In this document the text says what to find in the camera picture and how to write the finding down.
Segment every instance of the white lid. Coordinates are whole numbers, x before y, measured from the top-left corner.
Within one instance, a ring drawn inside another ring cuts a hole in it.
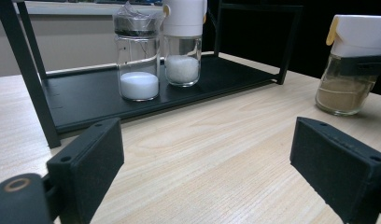
[[[340,57],[381,55],[381,16],[335,15],[327,45]]]
[[[173,36],[203,34],[207,0],[163,0],[163,33]]]

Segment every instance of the black shelf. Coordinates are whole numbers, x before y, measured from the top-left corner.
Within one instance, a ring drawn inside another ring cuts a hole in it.
[[[185,105],[231,91],[256,87],[277,78],[260,70],[215,56],[202,58],[199,81],[188,88],[168,84],[161,65],[160,93],[150,101],[120,97],[116,67],[72,74],[42,81],[58,133],[87,128],[101,119],[129,119],[178,105]]]

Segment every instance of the white wall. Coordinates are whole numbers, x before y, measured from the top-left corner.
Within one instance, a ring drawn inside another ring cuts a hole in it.
[[[39,13],[29,9],[45,69],[54,71],[115,63],[117,52],[111,12],[118,7],[120,6],[109,6],[109,10],[98,10],[97,13],[85,13],[84,10],[83,13],[71,11],[72,13],[68,14]],[[19,67],[0,22],[0,77],[19,73]]]

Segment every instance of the jar lid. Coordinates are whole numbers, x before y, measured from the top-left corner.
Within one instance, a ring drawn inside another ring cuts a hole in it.
[[[163,12],[143,14],[132,9],[126,2],[116,14],[112,16],[115,33],[129,37],[153,37],[159,34]]]

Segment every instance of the wooden table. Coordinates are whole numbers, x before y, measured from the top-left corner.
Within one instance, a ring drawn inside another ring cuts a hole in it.
[[[282,86],[122,123],[125,163],[92,223],[342,223],[289,164],[295,121],[327,122],[381,151],[381,96],[336,117],[316,108],[318,83],[288,72]],[[45,175],[74,138],[49,149],[21,76],[0,77],[0,182]]]

